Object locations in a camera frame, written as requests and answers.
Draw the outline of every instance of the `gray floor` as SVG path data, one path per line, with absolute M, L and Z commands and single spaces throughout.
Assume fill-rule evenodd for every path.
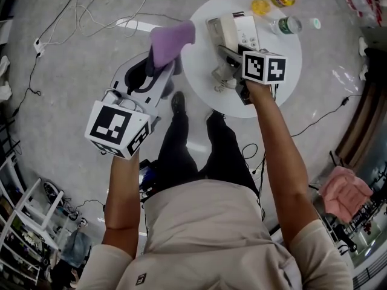
M 87 4 L 89 0 L 80 0 Z M 90 10 L 95 20 L 103 23 L 133 14 L 143 0 L 95 0 Z M 189 19 L 207 0 L 148 0 L 143 11 L 164 13 L 180 19 Z M 32 46 L 47 25 L 55 18 L 67 0 L 18 0 L 15 19 L 6 52 L 10 58 L 10 85 L 13 91 L 11 106 L 21 101 L 28 85 L 28 76 L 36 52 Z M 284 10 L 286 14 L 317 17 L 321 31 L 306 31 L 300 35 L 303 65 L 300 81 L 281 111 L 292 134 L 336 109 L 343 98 L 361 93 L 358 78 L 363 59 L 358 54 L 360 30 L 351 24 L 346 13 L 340 11 L 335 0 L 300 0 Z M 156 16 L 141 16 L 141 21 L 157 25 L 173 25 L 174 21 Z M 85 16 L 86 33 L 98 26 Z M 63 40 L 74 27 L 73 12 L 67 13 L 58 25 L 53 41 Z M 42 40 L 46 42 L 47 33 Z M 84 138 L 83 133 L 91 107 L 100 100 L 109 86 L 116 69 L 130 57 L 149 48 L 148 33 L 138 31 L 128 39 L 123 28 L 103 30 L 93 37 L 78 31 L 64 45 L 49 45 L 39 59 L 32 79 L 34 89 L 42 96 L 29 93 L 16 122 L 16 134 L 21 140 L 23 155 L 19 157 L 26 167 L 55 182 L 73 199 L 74 205 L 86 199 L 105 201 L 109 183 L 110 156 L 102 156 Z M 187 98 L 190 118 L 189 150 L 198 167 L 205 165 L 210 154 L 210 143 L 204 118 L 210 111 L 193 92 L 184 75 L 174 78 L 177 89 Z M 359 98 L 335 114 L 309 128 L 295 138 L 307 165 L 310 179 L 317 176 L 329 160 L 328 152 L 335 149 L 342 138 Z M 140 152 L 141 158 L 157 158 L 164 134 L 171 122 L 170 100 L 162 100 L 159 111 L 162 121 L 148 138 Z M 254 118 L 227 117 L 227 124 L 236 132 L 240 147 L 257 143 L 257 155 L 249 160 L 255 168 L 262 159 L 264 148 Z M 267 180 L 264 177 L 262 204 L 266 210 L 265 223 L 269 228 L 277 224 L 275 208 Z M 95 235 L 100 237 L 104 225 L 98 203 L 87 203 L 80 209 L 89 220 Z M 141 223 L 140 231 L 145 232 Z

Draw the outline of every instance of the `clear plastic bottle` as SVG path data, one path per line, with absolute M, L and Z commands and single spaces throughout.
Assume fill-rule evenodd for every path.
M 257 15 L 265 15 L 274 8 L 289 7 L 295 2 L 296 0 L 253 0 L 252 10 Z
M 298 34 L 306 29 L 321 29 L 321 22 L 318 18 L 299 19 L 289 16 L 271 22 L 270 28 L 275 34 Z

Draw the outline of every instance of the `table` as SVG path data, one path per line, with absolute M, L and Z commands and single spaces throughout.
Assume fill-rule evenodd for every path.
M 256 117 L 255 108 L 253 105 L 245 106 L 233 89 L 226 88 L 223 92 L 214 90 L 219 83 L 212 77 L 211 72 L 218 66 L 218 61 L 206 20 L 237 11 L 249 11 L 252 1 L 207 1 L 191 17 L 196 27 L 195 44 L 186 45 L 181 52 L 185 75 L 197 95 L 214 110 L 239 118 Z M 268 25 L 268 21 L 283 18 L 285 14 L 276 9 L 269 15 L 270 17 L 266 18 L 255 16 L 255 23 L 260 47 L 288 57 L 287 82 L 281 84 L 277 91 L 276 102 L 280 106 L 289 98 L 297 85 L 302 68 L 302 51 L 297 35 L 276 35 Z

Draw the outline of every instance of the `shirt sleeve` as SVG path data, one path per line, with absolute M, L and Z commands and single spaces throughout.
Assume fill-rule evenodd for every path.
M 304 227 L 290 244 L 304 289 L 353 289 L 350 271 L 321 220 Z
M 125 269 L 133 261 L 123 250 L 110 245 L 97 245 L 91 250 L 78 290 L 115 290 Z

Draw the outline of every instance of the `white cube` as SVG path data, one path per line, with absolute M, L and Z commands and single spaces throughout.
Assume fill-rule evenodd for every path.
M 131 159 L 151 133 L 151 116 L 96 101 L 85 137 L 102 152 Z
M 242 77 L 265 85 L 286 82 L 287 57 L 263 51 L 244 51 Z

